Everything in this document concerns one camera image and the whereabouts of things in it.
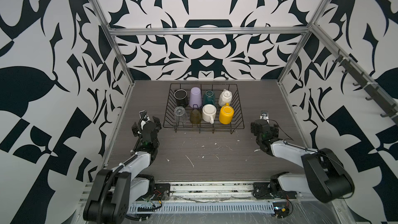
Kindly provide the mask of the clear glass cup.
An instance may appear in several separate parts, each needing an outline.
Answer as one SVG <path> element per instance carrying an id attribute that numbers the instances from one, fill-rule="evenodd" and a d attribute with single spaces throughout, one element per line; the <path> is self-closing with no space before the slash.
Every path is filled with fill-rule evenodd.
<path id="1" fill-rule="evenodd" d="M 185 123 L 188 121 L 186 109 L 182 106 L 177 106 L 174 109 L 174 118 L 176 126 L 179 126 L 180 124 L 185 125 Z"/>

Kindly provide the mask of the yellow mug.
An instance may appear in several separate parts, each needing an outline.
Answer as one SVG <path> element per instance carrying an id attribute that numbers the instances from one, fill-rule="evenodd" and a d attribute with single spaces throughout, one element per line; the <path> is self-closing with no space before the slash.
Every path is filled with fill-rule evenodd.
<path id="1" fill-rule="evenodd" d="M 230 124 L 233 120 L 234 117 L 234 108 L 229 105 L 229 103 L 226 103 L 221 109 L 220 109 L 220 114 L 219 114 L 219 121 L 222 124 Z"/>

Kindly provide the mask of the white ceramic mug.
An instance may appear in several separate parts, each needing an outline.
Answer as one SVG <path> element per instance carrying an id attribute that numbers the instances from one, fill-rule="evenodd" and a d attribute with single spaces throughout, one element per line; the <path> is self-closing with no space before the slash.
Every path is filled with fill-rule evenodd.
<path id="1" fill-rule="evenodd" d="M 227 104 L 231 104 L 232 96 L 233 94 L 231 91 L 224 89 L 219 96 L 219 101 L 218 101 L 219 106 L 223 107 Z"/>

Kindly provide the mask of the black mug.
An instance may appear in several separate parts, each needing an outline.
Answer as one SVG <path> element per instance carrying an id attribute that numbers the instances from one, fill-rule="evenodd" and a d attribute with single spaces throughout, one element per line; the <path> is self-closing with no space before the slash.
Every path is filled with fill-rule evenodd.
<path id="1" fill-rule="evenodd" d="M 176 90 L 174 92 L 174 98 L 176 100 L 177 106 L 185 108 L 189 105 L 187 91 L 183 89 Z"/>

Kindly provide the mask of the olive brown glass cup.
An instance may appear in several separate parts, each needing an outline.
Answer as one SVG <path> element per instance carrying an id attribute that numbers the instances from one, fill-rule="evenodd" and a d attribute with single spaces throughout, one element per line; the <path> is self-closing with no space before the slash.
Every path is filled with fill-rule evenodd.
<path id="1" fill-rule="evenodd" d="M 201 108 L 197 105 L 193 105 L 193 110 L 190 114 L 190 122 L 195 125 L 200 125 L 202 121 L 202 111 Z"/>

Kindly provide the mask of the red inside white mug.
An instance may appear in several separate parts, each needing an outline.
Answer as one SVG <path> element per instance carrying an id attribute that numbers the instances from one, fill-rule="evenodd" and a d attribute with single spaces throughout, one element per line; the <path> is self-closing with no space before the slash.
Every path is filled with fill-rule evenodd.
<path id="1" fill-rule="evenodd" d="M 202 108 L 202 118 L 205 122 L 210 124 L 215 123 L 217 108 L 214 105 L 205 105 Z"/>

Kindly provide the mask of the purple plastic cup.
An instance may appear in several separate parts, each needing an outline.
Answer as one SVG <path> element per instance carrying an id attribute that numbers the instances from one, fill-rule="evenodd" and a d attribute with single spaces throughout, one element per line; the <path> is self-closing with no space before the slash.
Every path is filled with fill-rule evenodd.
<path id="1" fill-rule="evenodd" d="M 202 107 L 202 91 L 199 87 L 193 87 L 190 90 L 189 106 L 192 109 L 200 109 Z"/>

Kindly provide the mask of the green mug cream inside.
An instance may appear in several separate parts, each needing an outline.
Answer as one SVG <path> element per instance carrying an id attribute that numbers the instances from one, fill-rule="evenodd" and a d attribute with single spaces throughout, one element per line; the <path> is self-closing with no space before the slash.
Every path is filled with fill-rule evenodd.
<path id="1" fill-rule="evenodd" d="M 205 105 L 215 105 L 215 94 L 213 91 L 206 91 L 204 96 L 203 96 L 203 100 L 202 100 L 202 104 L 203 106 Z"/>

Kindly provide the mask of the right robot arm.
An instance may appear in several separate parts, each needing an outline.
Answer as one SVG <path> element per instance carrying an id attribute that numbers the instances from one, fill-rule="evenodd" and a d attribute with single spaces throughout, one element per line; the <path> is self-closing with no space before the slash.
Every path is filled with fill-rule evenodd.
<path id="1" fill-rule="evenodd" d="M 304 169 L 304 174 L 287 172 L 274 175 L 270 185 L 271 194 L 275 191 L 295 191 L 311 194 L 322 203 L 354 194 L 354 182 L 332 150 L 313 150 L 280 139 L 278 126 L 271 126 L 265 119 L 252 122 L 250 130 L 260 150 Z"/>

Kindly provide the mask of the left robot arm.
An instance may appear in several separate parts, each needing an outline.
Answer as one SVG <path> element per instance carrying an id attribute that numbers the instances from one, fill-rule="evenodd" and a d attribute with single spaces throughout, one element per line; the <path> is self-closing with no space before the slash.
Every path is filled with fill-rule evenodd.
<path id="1" fill-rule="evenodd" d="M 160 119 L 140 112 L 140 120 L 132 125 L 138 138 L 131 157 L 113 169 L 97 173 L 83 212 L 85 221 L 97 224 L 120 224 L 125 219 L 143 222 L 150 213 L 161 208 L 152 206 L 144 214 L 130 215 L 129 207 L 139 199 L 151 199 L 155 191 L 153 176 L 142 174 L 155 160 L 160 145 Z"/>

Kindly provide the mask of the small circuit board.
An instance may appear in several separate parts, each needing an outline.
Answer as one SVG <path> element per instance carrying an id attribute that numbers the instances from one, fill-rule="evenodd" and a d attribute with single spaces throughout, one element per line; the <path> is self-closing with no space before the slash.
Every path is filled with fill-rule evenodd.
<path id="1" fill-rule="evenodd" d="M 274 214 L 277 219 L 285 219 L 293 213 L 293 205 L 289 201 L 273 202 Z"/>

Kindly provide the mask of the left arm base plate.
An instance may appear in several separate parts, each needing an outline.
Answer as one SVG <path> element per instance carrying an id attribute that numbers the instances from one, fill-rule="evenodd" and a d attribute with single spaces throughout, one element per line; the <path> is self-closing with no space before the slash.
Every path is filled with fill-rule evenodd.
<path id="1" fill-rule="evenodd" d="M 169 183 L 156 183 L 150 185 L 146 194 L 140 196 L 136 201 L 162 201 L 170 196 L 171 185 Z"/>

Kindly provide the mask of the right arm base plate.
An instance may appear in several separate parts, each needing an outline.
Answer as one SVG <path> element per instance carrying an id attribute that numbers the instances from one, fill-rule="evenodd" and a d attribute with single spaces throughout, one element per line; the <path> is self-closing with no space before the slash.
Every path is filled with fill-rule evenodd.
<path id="1" fill-rule="evenodd" d="M 253 183 L 252 195 L 257 200 L 265 199 L 296 199 L 295 191 L 285 191 L 277 180 L 265 183 Z"/>

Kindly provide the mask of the wall hook rail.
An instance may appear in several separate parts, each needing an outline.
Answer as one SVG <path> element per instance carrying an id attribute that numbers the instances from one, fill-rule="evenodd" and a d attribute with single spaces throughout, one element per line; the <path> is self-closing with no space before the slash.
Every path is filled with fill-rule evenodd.
<path id="1" fill-rule="evenodd" d="M 343 68 L 342 79 L 340 82 L 341 91 L 343 92 L 344 81 L 349 75 L 353 80 L 353 86 L 357 89 L 364 90 L 368 97 L 367 101 L 374 101 L 383 111 L 380 116 L 382 118 L 390 118 L 398 125 L 398 103 L 392 98 L 382 86 L 376 82 L 356 61 L 350 56 L 344 56 L 339 49 L 332 53 L 335 56 L 334 65 Z"/>

